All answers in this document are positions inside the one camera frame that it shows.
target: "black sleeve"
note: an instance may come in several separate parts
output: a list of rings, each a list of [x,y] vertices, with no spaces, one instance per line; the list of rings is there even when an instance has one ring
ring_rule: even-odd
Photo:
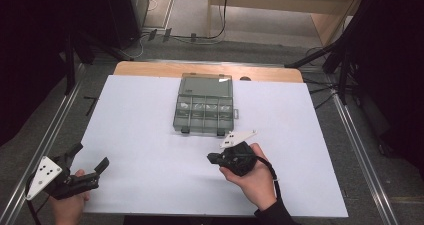
[[[271,207],[262,212],[256,210],[255,216],[263,225],[298,225],[287,212],[282,200],[277,200]]]

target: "gray carpet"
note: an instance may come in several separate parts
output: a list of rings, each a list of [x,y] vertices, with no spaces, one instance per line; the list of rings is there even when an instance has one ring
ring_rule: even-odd
[[[112,74],[117,61],[108,54],[97,49],[93,65],[87,65],[87,72],[82,78],[81,88],[69,114],[60,129],[49,155],[63,153],[72,144],[81,141],[88,125],[90,116],[86,116],[91,100],[84,96],[98,97],[108,75]],[[139,47],[126,50],[136,54]],[[170,40],[162,43],[159,39],[144,42],[144,54],[141,59],[159,60],[191,60],[216,62],[241,62],[261,64],[290,63],[304,57],[307,49],[273,45],[257,45],[246,43],[223,42],[217,45],[195,46]],[[302,73],[304,78],[327,82],[322,73]],[[309,84],[310,90],[322,88],[322,85]],[[20,133],[10,142],[0,147],[0,211],[6,207],[14,186],[26,169],[38,144],[43,138],[47,127],[63,99],[65,81],[52,90],[48,98],[34,112]],[[311,95],[315,105],[320,104],[330,96],[325,90]],[[362,114],[348,96],[349,108],[367,151],[376,167],[380,179],[389,197],[397,202],[393,205],[401,224],[420,224],[424,221],[424,205],[421,202],[405,202],[399,198],[419,197],[424,195],[424,183],[419,178],[416,169],[401,158],[388,159],[378,152],[378,141]],[[371,193],[368,189],[361,168],[352,150],[349,138],[337,113],[332,99],[317,109],[317,116],[328,146],[340,189],[345,195],[345,203],[349,218],[296,218],[302,224],[382,224]],[[39,196],[35,207],[42,203],[45,197]],[[43,224],[52,224],[50,207],[47,204],[39,214]],[[81,224],[122,224],[121,215],[84,214]],[[23,206],[15,224],[31,224],[32,219],[26,206]]]

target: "transparent organizer case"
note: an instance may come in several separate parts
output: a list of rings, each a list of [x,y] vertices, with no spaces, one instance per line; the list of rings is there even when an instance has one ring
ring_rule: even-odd
[[[175,131],[225,136],[234,128],[231,76],[184,73],[174,116]]]

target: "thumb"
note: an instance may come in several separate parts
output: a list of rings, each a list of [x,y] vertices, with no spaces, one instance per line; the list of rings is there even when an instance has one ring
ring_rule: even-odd
[[[231,172],[230,169],[228,169],[226,167],[220,167],[219,171],[221,171],[221,173],[224,174],[225,179],[227,179],[227,181],[230,181],[232,183],[239,185],[240,177],[235,175],[233,172]]]

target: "person's left hand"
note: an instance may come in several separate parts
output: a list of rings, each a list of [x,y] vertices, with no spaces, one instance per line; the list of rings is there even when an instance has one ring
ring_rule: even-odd
[[[81,177],[85,174],[84,170],[80,169],[75,173],[75,176]],[[84,192],[62,200],[56,200],[53,197],[49,198],[50,204],[53,207],[53,215],[56,225],[76,225],[79,223],[84,204],[90,200],[90,192]]]

